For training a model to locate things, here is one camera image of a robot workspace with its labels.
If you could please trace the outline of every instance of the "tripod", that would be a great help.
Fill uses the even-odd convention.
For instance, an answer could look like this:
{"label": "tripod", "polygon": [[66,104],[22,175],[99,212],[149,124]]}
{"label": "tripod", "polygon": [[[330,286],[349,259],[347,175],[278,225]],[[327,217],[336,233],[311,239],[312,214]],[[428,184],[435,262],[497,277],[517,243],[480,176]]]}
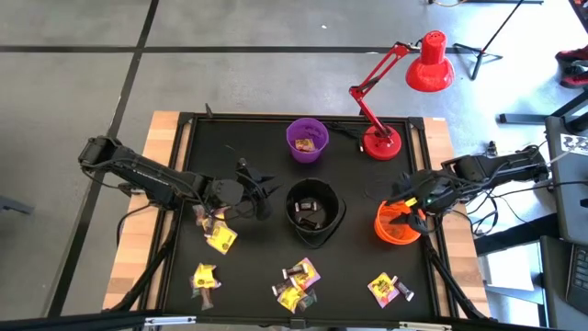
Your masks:
{"label": "tripod", "polygon": [[471,76],[469,77],[469,79],[476,80],[476,77],[478,76],[478,71],[480,70],[481,61],[485,56],[493,56],[494,60],[500,60],[503,58],[502,55],[489,54],[486,52],[486,50],[488,50],[488,47],[490,47],[490,44],[492,44],[492,42],[494,41],[496,36],[498,36],[500,31],[504,28],[504,25],[506,25],[506,22],[508,22],[508,20],[511,19],[511,16],[515,13],[516,9],[518,9],[518,7],[521,4],[523,4],[523,1],[525,1],[525,0],[518,0],[518,3],[516,3],[516,6],[514,7],[513,11],[508,15],[508,17],[504,20],[503,24],[496,30],[496,32],[494,32],[494,35],[492,35],[490,40],[488,40],[488,43],[486,43],[486,46],[484,46],[484,48],[479,49],[479,48],[467,46],[467,45],[460,44],[460,43],[453,44],[453,47],[455,47],[456,50],[458,50],[458,52],[459,52],[459,49],[461,48],[461,49],[465,49],[468,51],[472,51],[477,54],[476,55],[476,65],[474,66],[474,71],[473,71],[473,73],[471,73]]}

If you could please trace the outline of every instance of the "desk lamp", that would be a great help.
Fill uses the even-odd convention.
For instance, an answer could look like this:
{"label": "desk lamp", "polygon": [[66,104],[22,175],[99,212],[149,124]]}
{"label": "desk lamp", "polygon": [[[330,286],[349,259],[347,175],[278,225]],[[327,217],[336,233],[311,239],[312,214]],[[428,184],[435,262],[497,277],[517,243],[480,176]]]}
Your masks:
{"label": "desk lamp", "polygon": [[[455,76],[451,62],[445,56],[447,38],[441,31],[431,31],[421,40],[421,56],[413,61],[406,72],[406,83],[417,91],[437,92],[453,83]],[[361,112],[371,122],[363,136],[363,147],[371,157],[386,161],[392,159],[401,149],[401,136],[392,127],[383,125],[376,115],[364,102],[364,97],[379,82],[382,77],[410,51],[417,47],[396,42],[388,54],[376,65],[376,68],[358,86],[349,87],[349,94],[353,97]]]}

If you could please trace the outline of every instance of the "lamp base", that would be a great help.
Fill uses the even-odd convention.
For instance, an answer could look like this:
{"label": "lamp base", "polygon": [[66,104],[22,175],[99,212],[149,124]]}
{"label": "lamp base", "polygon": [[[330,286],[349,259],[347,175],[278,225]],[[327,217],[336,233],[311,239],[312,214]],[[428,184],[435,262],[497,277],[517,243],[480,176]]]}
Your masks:
{"label": "lamp base", "polygon": [[399,133],[387,125],[384,127],[390,133],[391,143],[387,137],[380,137],[378,130],[374,126],[369,127],[363,137],[364,150],[369,156],[379,161],[391,160],[402,147],[402,139]]}

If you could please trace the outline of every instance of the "lamp arm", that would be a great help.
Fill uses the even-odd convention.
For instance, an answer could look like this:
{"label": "lamp arm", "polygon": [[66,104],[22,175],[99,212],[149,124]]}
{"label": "lamp arm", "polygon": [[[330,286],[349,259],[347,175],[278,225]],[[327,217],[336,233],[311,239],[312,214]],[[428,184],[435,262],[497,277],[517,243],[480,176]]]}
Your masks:
{"label": "lamp arm", "polygon": [[[416,48],[409,44],[404,44],[401,42],[396,42],[390,51],[384,56],[384,58],[376,65],[374,70],[366,77],[366,79],[358,86],[351,86],[349,87],[349,94],[353,99],[356,100],[357,104],[361,108],[363,114],[367,117],[367,119],[376,127],[378,133],[381,137],[388,137],[390,133],[388,130],[380,123],[376,115],[374,115],[373,111],[366,105],[363,98],[368,94],[368,92],[377,84],[385,74],[396,64],[401,58],[406,56],[410,51],[415,50]],[[388,63],[383,70],[380,69],[384,66],[384,64]]]}

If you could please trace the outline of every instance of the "orange container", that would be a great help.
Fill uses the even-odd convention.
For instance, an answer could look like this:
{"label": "orange container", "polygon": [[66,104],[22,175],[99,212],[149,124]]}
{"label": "orange container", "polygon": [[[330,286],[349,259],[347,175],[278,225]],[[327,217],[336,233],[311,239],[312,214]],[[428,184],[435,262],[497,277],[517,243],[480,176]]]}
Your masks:
{"label": "orange container", "polygon": [[[382,202],[378,208],[374,228],[376,234],[385,242],[395,245],[408,245],[418,239],[421,234],[417,233],[408,224],[399,224],[390,222],[402,214],[411,213],[411,208],[404,204],[404,201],[392,203],[386,206],[386,201]],[[419,215],[424,219],[424,214],[419,211]]]}

